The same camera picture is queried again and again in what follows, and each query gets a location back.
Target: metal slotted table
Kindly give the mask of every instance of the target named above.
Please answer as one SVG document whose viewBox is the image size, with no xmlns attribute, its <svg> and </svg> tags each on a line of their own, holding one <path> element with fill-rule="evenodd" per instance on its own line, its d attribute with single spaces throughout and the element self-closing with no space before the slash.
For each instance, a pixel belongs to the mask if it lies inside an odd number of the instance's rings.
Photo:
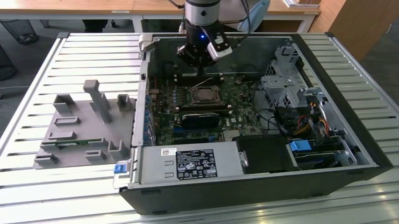
<svg viewBox="0 0 399 224">
<path fill-rule="evenodd" d="M 160 216 L 140 216 L 112 187 L 114 165 L 34 170 L 56 94 L 88 100 L 87 79 L 107 98 L 136 97 L 139 34 L 58 38 L 0 139 L 0 223 L 391 223 L 399 219 L 399 109 L 334 37 L 302 35 L 395 168 L 329 196 Z M 311 82 L 317 80 L 307 70 Z"/>
</svg>

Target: blue release latch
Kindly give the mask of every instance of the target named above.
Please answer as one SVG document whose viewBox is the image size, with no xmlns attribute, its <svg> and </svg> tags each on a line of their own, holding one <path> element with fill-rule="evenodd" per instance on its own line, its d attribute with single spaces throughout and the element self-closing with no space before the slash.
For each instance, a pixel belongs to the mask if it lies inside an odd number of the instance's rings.
<svg viewBox="0 0 399 224">
<path fill-rule="evenodd" d="M 127 172 L 127 164 L 116 164 L 114 167 L 115 174 L 123 174 Z"/>
<path fill-rule="evenodd" d="M 307 151 L 313 150 L 310 142 L 307 140 L 293 141 L 290 143 L 290 147 L 293 151 Z"/>
</svg>

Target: power supply label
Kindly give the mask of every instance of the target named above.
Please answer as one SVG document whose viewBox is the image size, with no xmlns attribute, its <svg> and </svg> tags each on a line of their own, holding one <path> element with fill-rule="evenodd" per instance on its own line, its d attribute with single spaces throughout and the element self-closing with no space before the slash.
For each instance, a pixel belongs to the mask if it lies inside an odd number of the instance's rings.
<svg viewBox="0 0 399 224">
<path fill-rule="evenodd" d="M 176 152 L 179 180 L 218 177 L 214 149 Z"/>
</svg>

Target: trash bin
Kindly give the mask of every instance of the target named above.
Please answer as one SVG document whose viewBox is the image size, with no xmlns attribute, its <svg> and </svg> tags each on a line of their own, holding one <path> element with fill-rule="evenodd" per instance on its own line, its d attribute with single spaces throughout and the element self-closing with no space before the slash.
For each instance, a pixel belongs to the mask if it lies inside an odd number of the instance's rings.
<svg viewBox="0 0 399 224">
<path fill-rule="evenodd" d="M 0 45 L 0 81 L 14 76 L 18 69 L 15 68 L 11 59 Z"/>
<path fill-rule="evenodd" d="M 30 20 L 0 20 L 0 23 L 20 44 L 34 43 L 39 39 Z"/>
</svg>

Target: green circuit board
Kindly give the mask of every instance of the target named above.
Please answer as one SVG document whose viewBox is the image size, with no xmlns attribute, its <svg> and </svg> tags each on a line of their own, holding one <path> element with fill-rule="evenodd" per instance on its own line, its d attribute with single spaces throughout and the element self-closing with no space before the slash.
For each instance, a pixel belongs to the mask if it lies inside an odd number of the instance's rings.
<svg viewBox="0 0 399 224">
<path fill-rule="evenodd" d="M 155 120 L 156 145 L 222 142 L 230 139 L 224 131 L 236 130 L 239 135 L 259 135 L 263 133 L 257 112 L 253 107 L 251 96 L 254 81 L 236 84 L 238 75 L 224 75 L 219 86 L 202 85 L 203 88 L 219 90 L 219 100 L 231 105 L 231 112 L 220 116 L 219 125 L 212 129 L 183 130 L 180 120 L 184 113 L 175 108 L 192 103 L 191 87 L 178 87 L 172 79 L 159 79 L 152 91 L 152 110 Z"/>
</svg>

